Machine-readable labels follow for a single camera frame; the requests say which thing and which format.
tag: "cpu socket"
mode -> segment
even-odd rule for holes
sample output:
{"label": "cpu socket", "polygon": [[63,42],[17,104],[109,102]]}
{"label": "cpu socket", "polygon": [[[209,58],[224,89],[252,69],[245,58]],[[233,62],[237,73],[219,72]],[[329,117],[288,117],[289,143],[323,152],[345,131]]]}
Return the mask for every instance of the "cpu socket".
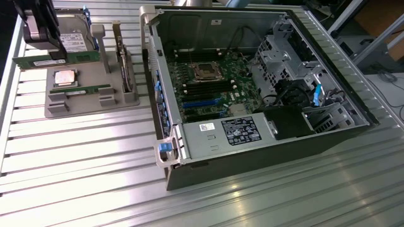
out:
{"label": "cpu socket", "polygon": [[207,82],[224,79],[216,62],[195,63],[192,64],[192,68],[195,71],[196,82]]}

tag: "motherboard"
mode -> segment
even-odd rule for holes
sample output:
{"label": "motherboard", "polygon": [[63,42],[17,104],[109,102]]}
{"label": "motherboard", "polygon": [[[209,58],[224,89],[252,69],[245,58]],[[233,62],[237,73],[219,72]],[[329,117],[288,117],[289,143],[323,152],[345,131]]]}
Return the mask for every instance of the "motherboard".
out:
{"label": "motherboard", "polygon": [[217,61],[167,61],[184,122],[251,114],[261,98],[243,54],[229,52]]}

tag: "blue pcie slot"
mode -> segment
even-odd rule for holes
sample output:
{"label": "blue pcie slot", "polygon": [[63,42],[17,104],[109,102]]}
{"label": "blue pcie slot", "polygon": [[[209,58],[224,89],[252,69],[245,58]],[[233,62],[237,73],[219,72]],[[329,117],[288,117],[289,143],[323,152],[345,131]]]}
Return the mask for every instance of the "blue pcie slot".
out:
{"label": "blue pcie slot", "polygon": [[204,100],[199,102],[189,102],[183,104],[183,108],[192,108],[192,107],[203,107],[209,105],[217,105],[220,98],[212,100]]}

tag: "sticker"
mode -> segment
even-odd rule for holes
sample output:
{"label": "sticker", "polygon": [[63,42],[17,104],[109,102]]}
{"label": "sticker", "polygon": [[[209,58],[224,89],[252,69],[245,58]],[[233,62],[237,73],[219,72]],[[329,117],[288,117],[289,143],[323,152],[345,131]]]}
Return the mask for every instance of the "sticker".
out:
{"label": "sticker", "polygon": [[221,25],[221,20],[212,20],[211,25]]}
{"label": "sticker", "polygon": [[236,118],[221,121],[229,145],[239,145],[261,140],[259,129],[252,117]]}
{"label": "sticker", "polygon": [[213,123],[200,124],[201,131],[208,131],[215,129]]}
{"label": "sticker", "polygon": [[64,93],[67,96],[73,96],[73,95],[83,95],[85,94],[85,91],[71,91]]}
{"label": "sticker", "polygon": [[65,60],[60,59],[60,60],[47,60],[47,61],[35,61],[33,64],[36,66],[43,66],[43,65],[56,65],[56,64],[64,64]]}
{"label": "sticker", "polygon": [[87,51],[81,33],[60,34],[60,40],[68,53]]}

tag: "computer component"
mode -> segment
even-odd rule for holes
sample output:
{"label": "computer component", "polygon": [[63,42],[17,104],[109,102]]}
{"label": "computer component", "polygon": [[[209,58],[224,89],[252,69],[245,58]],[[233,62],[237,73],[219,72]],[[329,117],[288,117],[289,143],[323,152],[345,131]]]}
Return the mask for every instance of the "computer component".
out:
{"label": "computer component", "polygon": [[195,71],[195,82],[217,81],[223,79],[216,62],[192,64]]}
{"label": "computer component", "polygon": [[143,9],[168,190],[320,154],[377,124],[295,13],[233,10]]}
{"label": "computer component", "polygon": [[33,14],[36,19],[29,20],[40,21],[43,18],[48,18],[44,14],[51,14],[55,19],[45,20],[43,27],[48,26],[51,35],[44,34],[41,37],[48,37],[48,41],[52,45],[47,44],[44,40],[31,40],[28,44],[41,50],[48,50],[47,55],[16,57],[12,60],[19,65],[21,70],[48,68],[52,66],[72,65],[87,62],[100,61],[100,55],[97,51],[97,44],[95,38],[91,35],[91,19],[88,9],[53,9],[52,3],[49,7],[41,4],[40,14]]}
{"label": "computer component", "polygon": [[91,35],[89,13],[84,9],[56,9],[60,40],[68,53],[97,50]]}

